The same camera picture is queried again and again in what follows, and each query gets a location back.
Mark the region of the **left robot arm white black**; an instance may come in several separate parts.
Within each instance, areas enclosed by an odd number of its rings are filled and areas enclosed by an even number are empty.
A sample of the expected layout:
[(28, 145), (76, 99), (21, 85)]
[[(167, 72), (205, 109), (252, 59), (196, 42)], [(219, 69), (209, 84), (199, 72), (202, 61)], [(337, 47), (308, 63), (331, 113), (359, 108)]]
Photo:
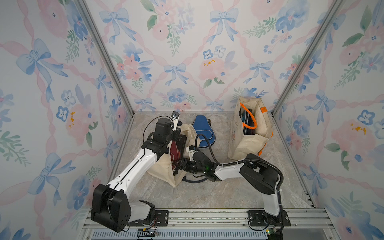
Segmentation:
[(107, 185), (99, 184), (93, 193), (91, 220), (117, 233), (133, 222), (155, 223), (155, 206), (146, 201), (129, 203), (129, 197), (144, 174), (167, 152), (181, 133), (179, 113), (161, 116), (155, 132), (144, 141), (132, 162)]

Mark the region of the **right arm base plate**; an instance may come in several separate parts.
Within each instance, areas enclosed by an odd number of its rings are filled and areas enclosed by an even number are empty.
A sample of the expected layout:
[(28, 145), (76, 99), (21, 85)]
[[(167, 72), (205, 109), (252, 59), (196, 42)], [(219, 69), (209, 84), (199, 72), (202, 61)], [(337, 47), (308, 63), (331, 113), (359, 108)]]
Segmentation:
[(283, 211), (277, 217), (269, 215), (263, 210), (249, 210), (247, 215), (251, 227), (265, 227), (267, 224), (269, 224), (269, 227), (291, 226), (291, 221), (286, 211)]

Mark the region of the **cream canvas bag navy handles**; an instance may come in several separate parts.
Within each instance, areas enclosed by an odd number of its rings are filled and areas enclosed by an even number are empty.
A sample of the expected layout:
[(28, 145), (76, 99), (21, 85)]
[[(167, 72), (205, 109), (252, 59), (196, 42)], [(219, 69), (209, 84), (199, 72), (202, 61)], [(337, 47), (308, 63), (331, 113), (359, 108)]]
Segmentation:
[(147, 173), (175, 188), (186, 175), (186, 172), (179, 170), (180, 163), (182, 158), (189, 159), (189, 155), (185, 153), (185, 150), (188, 146), (194, 144), (196, 136), (197, 133), (192, 125), (182, 124), (179, 139), (176, 142), (172, 141), (168, 152), (163, 154), (161, 158), (149, 168)]

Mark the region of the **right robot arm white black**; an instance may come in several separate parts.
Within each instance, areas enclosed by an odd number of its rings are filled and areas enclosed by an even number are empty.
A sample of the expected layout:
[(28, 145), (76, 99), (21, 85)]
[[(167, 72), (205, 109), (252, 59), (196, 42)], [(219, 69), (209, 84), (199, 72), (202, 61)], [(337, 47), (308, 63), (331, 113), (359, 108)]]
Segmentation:
[(191, 174), (202, 174), (211, 182), (227, 179), (245, 179), (260, 192), (264, 201), (264, 212), (268, 216), (278, 217), (283, 211), (281, 185), (284, 182), (282, 172), (271, 163), (257, 155), (248, 154), (245, 159), (227, 164), (214, 163), (201, 151), (192, 151), (190, 160), (184, 158), (179, 169)]

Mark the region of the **cream canvas bag orange handles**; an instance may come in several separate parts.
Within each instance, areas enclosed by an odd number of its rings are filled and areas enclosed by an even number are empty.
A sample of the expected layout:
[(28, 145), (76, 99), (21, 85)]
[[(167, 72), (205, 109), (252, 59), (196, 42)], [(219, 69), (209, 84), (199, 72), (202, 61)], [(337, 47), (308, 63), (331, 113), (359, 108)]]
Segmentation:
[(258, 157), (262, 155), (267, 142), (273, 136), (273, 128), (268, 110), (261, 99), (238, 98), (231, 122), (231, 133), (229, 159), (241, 160), (248, 154)]

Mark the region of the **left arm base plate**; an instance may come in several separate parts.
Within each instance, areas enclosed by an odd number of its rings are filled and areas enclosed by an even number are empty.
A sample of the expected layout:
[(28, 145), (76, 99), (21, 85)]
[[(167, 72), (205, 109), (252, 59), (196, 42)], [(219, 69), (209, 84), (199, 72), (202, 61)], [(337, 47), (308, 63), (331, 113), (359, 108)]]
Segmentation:
[(129, 222), (130, 227), (167, 227), (169, 221), (168, 210), (151, 210), (144, 220)]

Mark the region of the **maroon ping pong paddle case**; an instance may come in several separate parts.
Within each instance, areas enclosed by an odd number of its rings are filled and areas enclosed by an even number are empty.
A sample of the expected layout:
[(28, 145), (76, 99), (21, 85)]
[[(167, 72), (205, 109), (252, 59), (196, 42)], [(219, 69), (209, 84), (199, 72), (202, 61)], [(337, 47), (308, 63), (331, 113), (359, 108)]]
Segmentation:
[(173, 171), (178, 167), (178, 164), (182, 158), (181, 152), (178, 148), (177, 142), (172, 141), (170, 147), (170, 157)]

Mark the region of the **blue ping pong paddle case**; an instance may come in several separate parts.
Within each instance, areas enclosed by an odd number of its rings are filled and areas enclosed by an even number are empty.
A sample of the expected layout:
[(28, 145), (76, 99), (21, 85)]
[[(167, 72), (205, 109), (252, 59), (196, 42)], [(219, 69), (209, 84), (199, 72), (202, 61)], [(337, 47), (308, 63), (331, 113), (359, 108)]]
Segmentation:
[(204, 115), (197, 115), (193, 122), (193, 127), (197, 134), (201, 134), (199, 139), (201, 140), (199, 147), (208, 148), (212, 146), (216, 141), (216, 135), (211, 126), (211, 120)]

